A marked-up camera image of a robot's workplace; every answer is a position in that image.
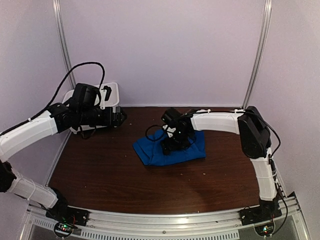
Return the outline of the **blue pleated skirt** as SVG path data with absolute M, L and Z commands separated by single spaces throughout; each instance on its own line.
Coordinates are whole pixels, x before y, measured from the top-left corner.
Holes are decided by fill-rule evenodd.
M 157 130 L 133 143 L 135 153 L 145 166 L 169 166 L 206 157 L 204 132 L 195 133 L 195 142 L 187 150 L 173 151 L 169 155 L 163 154 L 160 140 L 153 142 L 158 138 L 163 140 L 162 134 L 162 130 Z

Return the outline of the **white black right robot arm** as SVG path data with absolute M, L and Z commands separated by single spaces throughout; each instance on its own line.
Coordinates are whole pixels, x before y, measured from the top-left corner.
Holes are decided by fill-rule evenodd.
M 192 109 L 181 113 L 171 107 L 161 117 L 166 137 L 160 145 L 164 155 L 188 149 L 200 131 L 232 133 L 239 136 L 241 150 L 250 159 L 259 187 L 259 200 L 265 202 L 256 210 L 259 220 L 268 220 L 275 212 L 272 203 L 277 197 L 277 174 L 273 163 L 272 128 L 264 121 L 258 109 L 212 111 Z

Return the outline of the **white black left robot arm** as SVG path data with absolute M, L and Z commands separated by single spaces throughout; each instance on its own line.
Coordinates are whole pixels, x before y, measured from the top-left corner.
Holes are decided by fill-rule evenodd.
M 78 83 L 62 102 L 51 103 L 39 116 L 0 135 L 0 191 L 12 193 L 48 209 L 61 222 L 72 211 L 45 182 L 71 133 L 89 138 L 99 128 L 116 128 L 126 114 L 119 106 L 116 82 L 101 86 Z

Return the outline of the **left round circuit board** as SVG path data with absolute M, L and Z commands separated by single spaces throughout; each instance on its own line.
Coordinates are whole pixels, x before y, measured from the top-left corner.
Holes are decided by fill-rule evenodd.
M 73 225 L 57 222 L 53 227 L 53 232 L 59 238 L 67 238 L 74 232 L 75 229 L 76 227 Z

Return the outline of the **round circuit board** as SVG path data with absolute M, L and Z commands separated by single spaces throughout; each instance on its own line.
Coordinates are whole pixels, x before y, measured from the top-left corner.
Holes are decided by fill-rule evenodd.
M 76 227 L 73 225 L 57 222 L 53 227 L 53 232 L 59 238 L 67 238 L 74 232 L 75 229 Z
M 268 222 L 254 226 L 256 234 L 260 237 L 268 237 L 275 231 L 275 223 Z

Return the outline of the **right round circuit board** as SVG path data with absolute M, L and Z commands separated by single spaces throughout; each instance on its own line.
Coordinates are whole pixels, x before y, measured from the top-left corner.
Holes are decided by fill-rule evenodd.
M 260 237 L 268 237 L 275 231 L 275 223 L 268 222 L 254 226 L 256 234 Z

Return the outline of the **aluminium front rail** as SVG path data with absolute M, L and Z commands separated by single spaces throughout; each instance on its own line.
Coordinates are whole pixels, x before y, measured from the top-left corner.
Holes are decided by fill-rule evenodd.
M 258 233 L 274 226 L 272 240 L 308 240 L 295 196 L 279 204 L 282 216 L 272 221 L 243 225 L 238 208 L 190 214 L 129 214 L 89 210 L 85 226 L 77 226 L 69 240 L 263 240 Z

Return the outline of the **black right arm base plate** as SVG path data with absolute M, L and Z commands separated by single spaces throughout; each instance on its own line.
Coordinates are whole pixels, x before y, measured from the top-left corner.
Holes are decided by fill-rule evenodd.
M 245 207 L 239 211 L 239 217 L 243 226 L 271 221 L 281 216 L 282 211 L 277 199 L 273 201 L 260 199 L 258 206 Z

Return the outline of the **aluminium frame post left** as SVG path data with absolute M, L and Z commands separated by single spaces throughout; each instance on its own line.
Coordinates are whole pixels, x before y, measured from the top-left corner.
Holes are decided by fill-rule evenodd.
M 62 52 L 62 59 L 64 62 L 65 69 L 68 72 L 72 68 L 72 64 L 71 64 L 71 59 L 68 51 L 67 39 L 66 39 L 65 29 L 63 24 L 61 1 L 53 0 L 52 5 L 53 5 L 53 13 L 54 13 L 56 27 L 57 27 L 58 39 L 59 39 L 60 48 Z

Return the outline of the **aluminium frame post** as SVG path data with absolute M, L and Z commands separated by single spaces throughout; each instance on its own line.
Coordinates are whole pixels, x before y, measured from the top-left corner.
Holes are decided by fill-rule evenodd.
M 56 27 L 57 27 L 58 39 L 59 39 L 60 48 L 62 52 L 62 59 L 64 62 L 65 69 L 68 72 L 72 68 L 72 64 L 71 64 L 71 59 L 68 51 L 67 39 L 66 39 L 65 29 L 63 24 L 61 1 L 53 0 L 52 5 L 53 5 L 53 13 L 54 13 Z
M 256 49 L 256 54 L 254 58 L 251 75 L 250 75 L 249 84 L 248 84 L 246 94 L 242 103 L 243 108 L 248 107 L 254 91 L 254 86 L 258 77 L 259 69 L 261 66 L 262 58 L 263 58 L 263 52 L 264 52 L 268 34 L 269 34 L 271 18 L 272 18 L 272 10 L 273 10 L 273 1 L 265 0 L 259 40 L 257 44 L 257 49 Z

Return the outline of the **aluminium frame post right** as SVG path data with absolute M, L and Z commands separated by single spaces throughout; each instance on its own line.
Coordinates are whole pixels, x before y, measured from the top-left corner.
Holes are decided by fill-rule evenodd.
M 268 34 L 269 34 L 271 18 L 272 18 L 272 10 L 273 10 L 273 1 L 265 0 L 259 40 L 257 44 L 257 49 L 256 49 L 256 54 L 254 58 L 251 75 L 250 75 L 249 84 L 248 84 L 246 94 L 242 103 L 243 108 L 248 107 L 254 91 L 254 86 L 258 77 L 259 69 L 261 66 L 262 58 L 263 58 L 263 52 L 264 52 Z

